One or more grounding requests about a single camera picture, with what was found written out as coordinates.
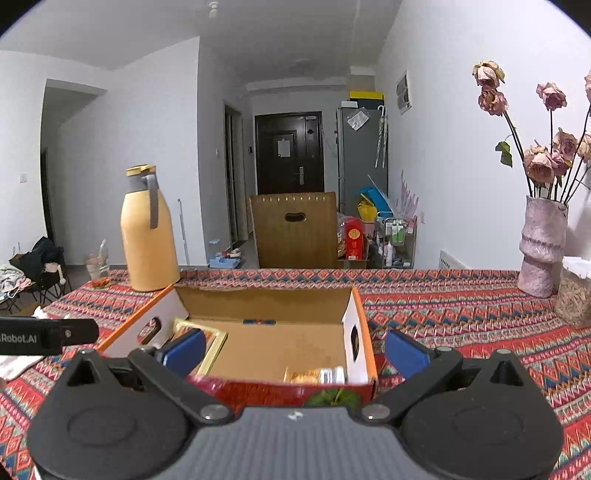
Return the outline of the red gift box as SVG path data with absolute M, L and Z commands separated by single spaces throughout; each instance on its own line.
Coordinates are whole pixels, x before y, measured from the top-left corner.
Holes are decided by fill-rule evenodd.
M 346 217 L 345 219 L 346 258 L 349 261 L 363 260 L 365 251 L 365 234 L 363 223 L 358 218 Z

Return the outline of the white cotton gloves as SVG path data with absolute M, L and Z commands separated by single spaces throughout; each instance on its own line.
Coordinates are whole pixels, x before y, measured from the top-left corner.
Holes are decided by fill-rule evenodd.
M 25 309 L 19 311 L 17 316 L 32 316 L 36 319 L 48 319 L 49 315 L 45 312 L 41 305 L 32 304 Z M 35 366 L 43 359 L 43 356 L 2 356 L 0 377 L 6 382 L 10 382 L 27 369 Z

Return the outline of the clear plastic food container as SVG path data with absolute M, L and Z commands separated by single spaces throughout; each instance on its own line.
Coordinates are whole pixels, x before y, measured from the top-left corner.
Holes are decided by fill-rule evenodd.
M 568 256 L 562 260 L 555 312 L 566 323 L 588 328 L 591 319 L 590 261 Z

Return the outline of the orange yellow snack packet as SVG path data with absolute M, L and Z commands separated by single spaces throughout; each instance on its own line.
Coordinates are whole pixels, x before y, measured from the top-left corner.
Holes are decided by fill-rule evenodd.
M 183 376 L 207 375 L 223 348 L 228 333 L 189 320 L 174 321 L 168 354 L 169 368 Z

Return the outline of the yellow thermos jug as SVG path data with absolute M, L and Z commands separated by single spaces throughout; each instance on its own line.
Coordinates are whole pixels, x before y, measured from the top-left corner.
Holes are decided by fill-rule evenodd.
M 120 227 L 129 281 L 139 292 L 164 289 L 180 278 L 169 207 L 159 189 L 156 167 L 126 170 Z

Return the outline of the black folding chair with clothes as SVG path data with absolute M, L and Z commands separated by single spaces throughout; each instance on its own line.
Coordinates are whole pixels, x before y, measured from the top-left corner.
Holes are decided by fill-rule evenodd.
M 46 305 L 71 287 L 62 247 L 41 237 L 26 253 L 14 253 L 1 265 L 1 312 L 12 313 L 23 294 Z

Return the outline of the dark entrance door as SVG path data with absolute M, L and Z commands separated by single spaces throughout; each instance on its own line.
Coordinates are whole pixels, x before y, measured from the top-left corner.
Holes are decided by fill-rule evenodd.
M 322 113 L 256 115 L 259 195 L 325 191 Z

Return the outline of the white grey snack bag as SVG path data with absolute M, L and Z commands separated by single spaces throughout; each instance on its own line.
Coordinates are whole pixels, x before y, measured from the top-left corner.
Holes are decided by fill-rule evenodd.
M 286 369 L 283 381 L 290 384 L 305 385 L 344 385 L 346 383 L 346 372 L 342 366 L 315 368 L 307 371 L 290 371 Z

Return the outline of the drinking glass with straw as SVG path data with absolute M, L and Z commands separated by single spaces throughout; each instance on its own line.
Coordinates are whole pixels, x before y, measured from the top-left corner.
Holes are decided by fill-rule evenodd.
M 103 239 L 99 247 L 86 256 L 85 266 L 93 288 L 105 288 L 110 283 L 108 248 Z

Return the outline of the wall electrical panel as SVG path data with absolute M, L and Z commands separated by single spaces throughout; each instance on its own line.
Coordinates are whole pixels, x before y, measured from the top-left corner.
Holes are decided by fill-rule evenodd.
M 412 108 L 410 82 L 408 72 L 405 71 L 396 84 L 397 107 L 401 115 Z

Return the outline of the red cardboard pumpkin box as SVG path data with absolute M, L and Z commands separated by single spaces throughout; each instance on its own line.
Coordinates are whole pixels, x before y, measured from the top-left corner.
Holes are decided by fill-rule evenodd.
M 197 388 L 235 411 L 245 406 L 354 406 L 374 397 L 378 381 L 369 326 L 356 288 L 276 290 L 169 286 L 132 314 L 98 347 L 124 357 L 140 347 L 141 329 L 160 325 L 150 340 L 162 346 L 174 321 L 228 333 L 211 371 L 190 376 Z M 344 385 L 283 381 L 286 369 L 342 366 Z

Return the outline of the grey refrigerator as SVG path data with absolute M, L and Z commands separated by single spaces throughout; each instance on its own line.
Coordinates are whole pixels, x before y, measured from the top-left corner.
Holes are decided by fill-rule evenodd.
M 349 119 L 359 112 L 369 119 L 355 129 Z M 380 159 L 376 164 L 380 119 L 381 113 L 377 110 L 346 107 L 337 110 L 338 198 L 342 214 L 358 214 L 358 192 L 363 188 L 377 185 L 384 193 L 388 192 L 388 161 Z

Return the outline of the patterned red tablecloth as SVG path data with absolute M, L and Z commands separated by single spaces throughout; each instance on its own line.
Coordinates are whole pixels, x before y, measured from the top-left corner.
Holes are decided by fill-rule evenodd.
M 502 270 L 193 270 L 179 285 L 273 289 L 356 286 L 369 322 L 379 393 L 402 382 L 385 360 L 388 328 L 400 328 L 427 346 L 459 347 L 486 358 L 508 348 L 521 358 L 564 428 L 564 446 L 550 479 L 590 479 L 590 327 L 564 323 L 554 297 L 537 299 L 517 288 L 516 271 Z M 90 314 L 101 340 L 155 294 L 131 293 L 123 270 L 113 283 L 89 282 L 44 307 L 52 316 Z M 49 357 L 10 382 L 1 393 L 1 474 L 34 479 L 25 434 L 41 401 L 74 353 Z

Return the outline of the yellow box on refrigerator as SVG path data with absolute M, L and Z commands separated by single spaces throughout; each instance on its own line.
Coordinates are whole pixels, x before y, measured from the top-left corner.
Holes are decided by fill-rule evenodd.
M 375 92 L 375 91 L 355 91 L 355 90 L 350 90 L 349 91 L 349 99 L 351 100 L 370 100 L 370 101 L 383 101 L 384 100 L 384 94 L 381 92 Z

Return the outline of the pink textured vase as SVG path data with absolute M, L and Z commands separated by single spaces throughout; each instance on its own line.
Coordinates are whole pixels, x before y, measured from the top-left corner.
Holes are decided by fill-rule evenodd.
M 552 295 L 552 273 L 564 256 L 567 226 L 567 206 L 540 197 L 526 197 L 525 221 L 519 244 L 523 254 L 518 276 L 520 290 L 537 298 Z

